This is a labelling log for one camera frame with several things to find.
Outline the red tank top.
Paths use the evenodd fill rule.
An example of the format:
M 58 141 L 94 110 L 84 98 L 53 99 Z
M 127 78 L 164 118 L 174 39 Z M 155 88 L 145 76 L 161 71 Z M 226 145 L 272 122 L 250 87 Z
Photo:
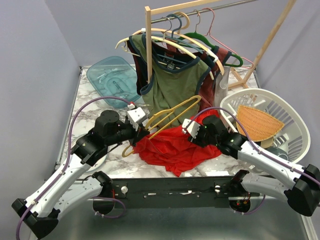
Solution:
M 150 137 L 149 134 L 136 143 L 134 153 L 147 164 L 163 166 L 177 177 L 222 154 L 214 145 L 200 147 L 188 141 L 181 126 L 165 129 L 155 137 Z

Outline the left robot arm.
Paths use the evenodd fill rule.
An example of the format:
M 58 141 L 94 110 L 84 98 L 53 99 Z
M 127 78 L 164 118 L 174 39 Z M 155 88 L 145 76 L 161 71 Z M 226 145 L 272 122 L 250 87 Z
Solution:
M 147 115 L 140 107 L 129 110 L 125 121 L 114 110 L 105 110 L 95 120 L 94 127 L 80 137 L 71 148 L 68 158 L 53 175 L 26 199 L 16 199 L 11 207 L 31 232 L 40 240 L 58 225 L 63 214 L 78 203 L 93 197 L 107 197 L 112 180 L 102 172 L 96 172 L 92 180 L 83 186 L 69 187 L 108 153 L 109 146 L 124 141 L 136 143 L 149 134 L 143 126 Z

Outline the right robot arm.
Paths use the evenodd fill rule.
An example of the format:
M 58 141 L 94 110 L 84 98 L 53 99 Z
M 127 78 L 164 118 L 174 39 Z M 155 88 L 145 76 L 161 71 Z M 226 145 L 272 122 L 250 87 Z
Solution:
M 293 210 L 307 217 L 320 204 L 320 170 L 316 166 L 295 164 L 265 151 L 244 135 L 228 131 L 215 115 L 206 117 L 202 124 L 192 121 L 186 130 L 192 143 L 216 146 L 224 155 L 250 163 L 270 175 L 245 173 L 230 183 L 234 195 L 245 192 L 267 195 L 286 201 Z

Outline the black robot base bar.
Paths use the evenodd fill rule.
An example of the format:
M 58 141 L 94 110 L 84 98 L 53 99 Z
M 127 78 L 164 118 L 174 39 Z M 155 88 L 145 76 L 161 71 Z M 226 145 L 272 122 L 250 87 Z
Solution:
M 260 196 L 248 192 L 238 182 L 244 176 L 241 170 L 236 176 L 169 177 L 169 178 L 114 178 L 102 179 L 99 197 L 120 202 L 95 203 L 94 210 L 110 213 L 112 208 L 125 205 L 127 209 L 155 208 L 229 208 L 249 211 L 252 198 Z

